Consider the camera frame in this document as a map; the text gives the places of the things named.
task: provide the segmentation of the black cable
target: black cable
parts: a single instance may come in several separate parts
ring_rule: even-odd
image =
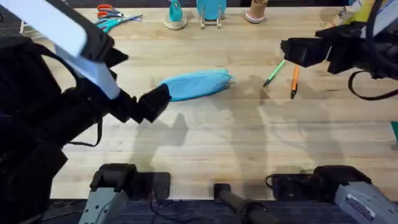
[[[376,100],[383,100],[383,99],[387,99],[387,98],[390,98],[392,96],[398,95],[398,90],[393,90],[393,91],[391,91],[389,93],[385,93],[385,94],[379,95],[379,96],[361,96],[361,95],[357,94],[355,92],[354,86],[353,86],[354,78],[355,78],[355,76],[357,74],[363,73],[363,72],[367,72],[367,71],[362,70],[362,71],[354,72],[354,73],[351,74],[351,76],[348,79],[348,88],[357,97],[361,98],[362,100],[376,101]]]
[[[79,141],[71,141],[71,142],[68,142],[67,144],[72,144],[75,146],[88,146],[88,147],[97,146],[101,142],[101,139],[102,139],[102,125],[103,125],[103,119],[102,119],[102,116],[99,115],[98,116],[98,124],[97,124],[97,141],[95,142],[95,144],[90,144],[87,142],[79,142]]]
[[[382,4],[382,0],[375,0],[370,15],[368,19],[368,23],[366,24],[366,46],[368,47],[370,51],[370,56],[371,58],[380,66],[380,67],[385,67],[390,70],[393,70],[395,72],[398,72],[398,65],[390,62],[387,60],[377,49],[376,46],[374,45],[374,40],[373,40],[373,32],[374,32],[374,23],[376,21],[377,17],[377,12],[380,9],[380,6]]]
[[[270,178],[273,178],[275,175],[274,174],[271,174],[271,175],[268,175],[265,179],[264,179],[264,181],[266,182],[266,185],[267,185],[267,187],[269,187],[270,189],[274,189],[274,187],[268,182],[268,180],[270,179]]]
[[[150,210],[154,213],[154,217],[153,217],[153,219],[152,219],[151,224],[153,224],[153,223],[155,222],[156,216],[160,216],[160,217],[162,217],[162,218],[164,218],[164,219],[167,219],[167,220],[170,220],[170,221],[172,221],[172,222],[182,223],[182,224],[191,223],[191,222],[198,221],[198,220],[203,220],[203,218],[201,218],[201,217],[198,217],[198,218],[191,218],[191,219],[188,219],[188,220],[179,220],[179,219],[176,219],[176,218],[168,217],[168,216],[166,216],[166,215],[163,215],[163,214],[159,213],[158,211],[155,211],[154,206],[153,206],[153,204],[152,204],[152,201],[153,201],[153,199],[154,199],[154,198],[153,198],[153,195],[154,195],[155,193],[154,193],[153,190],[151,190],[151,192],[152,192],[152,193],[150,194],[149,207],[150,207]]]

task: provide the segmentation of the wooden table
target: wooden table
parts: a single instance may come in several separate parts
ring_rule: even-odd
[[[282,60],[280,40],[313,37],[339,10],[267,8],[267,21],[254,25],[245,21],[245,9],[229,8],[222,29],[200,30],[196,10],[184,9],[188,26],[171,31],[163,25],[168,9],[122,9],[144,14],[144,22],[110,32],[116,48],[130,55],[114,68],[119,86],[129,94],[139,96],[165,78],[207,68],[229,69],[235,84],[213,96],[171,103],[154,124],[105,117],[98,147],[65,146],[69,161],[54,179],[52,198],[87,198],[94,172],[102,164],[122,162],[140,171],[170,172],[170,198],[211,198],[217,182],[230,183],[246,198],[271,198],[264,184],[269,174],[348,164],[398,200],[398,151],[390,125],[398,119],[397,98],[360,100],[347,88],[352,71],[331,75],[327,63],[300,69],[294,100],[289,98],[291,63],[262,88]],[[95,21],[96,10],[78,11]],[[63,88],[74,85],[62,66],[49,63]],[[367,75],[356,82],[368,95],[397,87]],[[96,127],[78,140],[95,142]]]

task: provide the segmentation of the sticker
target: sticker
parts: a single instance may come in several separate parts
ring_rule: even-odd
[[[370,208],[368,208],[366,205],[364,205],[361,201],[356,199],[351,194],[347,195],[346,202],[349,205],[351,205],[353,208],[355,208],[359,213],[361,213],[369,221],[373,221],[374,217],[376,217],[376,213],[374,213],[374,211],[372,211]]]

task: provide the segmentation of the blue pouch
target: blue pouch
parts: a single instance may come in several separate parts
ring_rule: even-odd
[[[232,78],[227,69],[199,70],[163,80],[171,101],[188,100],[224,90]]]

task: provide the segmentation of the teal figurine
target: teal figurine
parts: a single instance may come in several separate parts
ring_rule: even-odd
[[[188,19],[183,15],[180,2],[178,0],[169,0],[171,2],[169,14],[164,20],[164,25],[171,30],[183,29],[188,24]]]
[[[172,3],[169,9],[170,21],[178,22],[182,19],[182,9],[178,0],[170,0]]]

